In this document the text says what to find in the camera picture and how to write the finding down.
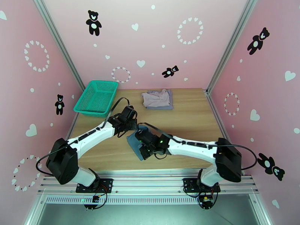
pink wall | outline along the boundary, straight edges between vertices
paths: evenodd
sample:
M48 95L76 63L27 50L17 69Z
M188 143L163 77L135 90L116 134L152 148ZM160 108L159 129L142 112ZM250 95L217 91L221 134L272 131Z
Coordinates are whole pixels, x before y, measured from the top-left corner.
M299 224L299 5L300 0L257 2L212 94L232 143L271 156L275 166L285 171L282 181L274 175L278 168L267 174L257 164L247 172L253 175L274 224L279 225ZM270 36L261 50L250 55L247 47L252 37L264 27ZM251 154L243 152L243 165L252 162Z
M85 85L148 89L206 88L247 0L44 1ZM89 33L88 10L99 13L99 36Z
M0 0L0 31L0 224L23 224L42 178L36 158L66 136L81 91L33 0Z

pink cloth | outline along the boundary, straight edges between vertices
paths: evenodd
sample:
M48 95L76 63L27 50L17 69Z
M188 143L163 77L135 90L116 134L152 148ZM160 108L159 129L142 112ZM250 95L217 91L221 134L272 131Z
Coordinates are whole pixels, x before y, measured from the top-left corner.
M170 106L170 96L166 89L161 92L142 93L142 97L144 98L143 106L145 107Z

folded cloth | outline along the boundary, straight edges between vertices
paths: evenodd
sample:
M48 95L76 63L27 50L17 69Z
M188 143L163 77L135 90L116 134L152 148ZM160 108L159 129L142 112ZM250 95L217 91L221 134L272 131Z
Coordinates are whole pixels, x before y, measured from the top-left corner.
M148 128L146 126L139 126L139 129L147 130ZM142 143L135 137L135 133L137 130L132 133L130 136L127 137L127 142L131 146L132 150L136 154L136 156L140 159L140 161L143 161L143 156L140 152L140 148L142 147Z
M166 89L161 92L142 93L142 97L144 98L143 106L145 107L170 106L170 96Z
M157 92L158 90L148 90L148 93ZM173 109L173 94L171 90L167 90L170 98L170 105L169 106L162 106L162 107L151 107L148 106L146 109L149 110L172 110Z

teal plastic basket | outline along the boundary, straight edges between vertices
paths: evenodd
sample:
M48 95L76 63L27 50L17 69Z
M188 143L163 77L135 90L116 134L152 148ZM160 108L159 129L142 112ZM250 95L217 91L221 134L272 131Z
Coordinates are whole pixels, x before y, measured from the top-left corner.
M116 96L118 83L90 81L83 91L74 111L92 117L106 117Z

wooden table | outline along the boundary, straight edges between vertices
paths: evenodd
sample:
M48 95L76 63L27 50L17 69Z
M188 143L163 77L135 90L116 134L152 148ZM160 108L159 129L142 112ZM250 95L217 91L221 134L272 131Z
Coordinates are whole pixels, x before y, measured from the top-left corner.
M198 141L217 141L222 137L202 89L172 89L173 110L146 109L143 107L142 92L146 90L118 90L114 103L120 97L128 98L138 112L138 122L148 122L168 134ZM113 114L120 113L126 105L126 100L122 100ZM89 131L103 121L103 118L79 114L71 138ZM126 136L132 133L133 131L129 131L121 138L115 136L96 145L79 159L80 166L100 171L204 168L210 165L200 159L178 155L167 156L163 160L151 156L140 161L126 140Z

